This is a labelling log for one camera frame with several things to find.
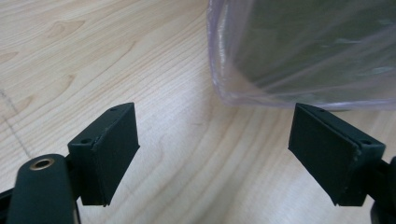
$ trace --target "transparent plastic wrap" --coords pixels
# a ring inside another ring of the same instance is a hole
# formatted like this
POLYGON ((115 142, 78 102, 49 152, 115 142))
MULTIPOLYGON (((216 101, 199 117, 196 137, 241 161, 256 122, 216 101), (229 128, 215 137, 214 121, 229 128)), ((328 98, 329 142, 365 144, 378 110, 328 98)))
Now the transparent plastic wrap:
POLYGON ((394 0, 210 0, 207 17, 226 104, 396 109, 394 0))

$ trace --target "black rectangular block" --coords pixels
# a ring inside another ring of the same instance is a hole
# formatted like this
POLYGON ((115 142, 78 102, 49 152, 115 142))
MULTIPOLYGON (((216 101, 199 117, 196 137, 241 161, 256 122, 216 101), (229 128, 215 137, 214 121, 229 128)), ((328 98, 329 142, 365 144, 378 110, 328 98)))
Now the black rectangular block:
POLYGON ((323 109, 297 104, 289 149, 334 204, 361 206, 364 172, 381 161, 385 145, 323 109))
POLYGON ((108 109, 69 144, 84 205, 107 205, 139 149, 134 104, 108 109))

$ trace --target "black clamp jaw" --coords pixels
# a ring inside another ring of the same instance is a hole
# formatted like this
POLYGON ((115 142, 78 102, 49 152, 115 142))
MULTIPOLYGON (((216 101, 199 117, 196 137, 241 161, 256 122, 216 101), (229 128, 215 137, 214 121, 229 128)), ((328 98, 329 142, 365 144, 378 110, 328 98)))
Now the black clamp jaw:
POLYGON ((108 109, 69 144, 65 158, 26 162, 14 189, 0 194, 0 223, 80 223, 76 200, 109 205, 139 149, 134 104, 108 109))
POLYGON ((341 206, 374 200, 372 223, 396 223, 396 157, 382 161, 385 145, 330 112, 297 104, 289 150, 341 206))

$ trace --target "light wood surface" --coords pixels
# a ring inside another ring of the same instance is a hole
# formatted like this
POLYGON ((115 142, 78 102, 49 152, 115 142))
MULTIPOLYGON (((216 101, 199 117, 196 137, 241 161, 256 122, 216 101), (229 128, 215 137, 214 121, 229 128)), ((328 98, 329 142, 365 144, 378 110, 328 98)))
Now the light wood surface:
MULTIPOLYGON (((203 0, 0 2, 0 190, 113 105, 141 148, 88 223, 370 223, 334 207, 287 150, 292 110, 228 107, 208 68, 203 0)), ((396 113, 338 112, 396 154, 396 113)))

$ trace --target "black plastic part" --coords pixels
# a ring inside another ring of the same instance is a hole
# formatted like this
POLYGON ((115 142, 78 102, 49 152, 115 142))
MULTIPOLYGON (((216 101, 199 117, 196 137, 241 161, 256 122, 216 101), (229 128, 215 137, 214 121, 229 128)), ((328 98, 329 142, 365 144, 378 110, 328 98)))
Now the black plastic part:
POLYGON ((12 190, 13 189, 9 189, 0 193, 0 224, 6 223, 12 190))
POLYGON ((40 156, 20 168, 7 223, 78 223, 63 156, 40 156))
POLYGON ((385 145, 321 108, 297 104, 289 149, 334 204, 362 206, 365 174, 381 162, 385 145))
POLYGON ((378 203, 374 203, 370 217, 372 224, 396 224, 396 216, 384 210, 378 203))
POLYGON ((107 205, 139 149, 134 104, 108 109, 69 144, 84 205, 107 205))

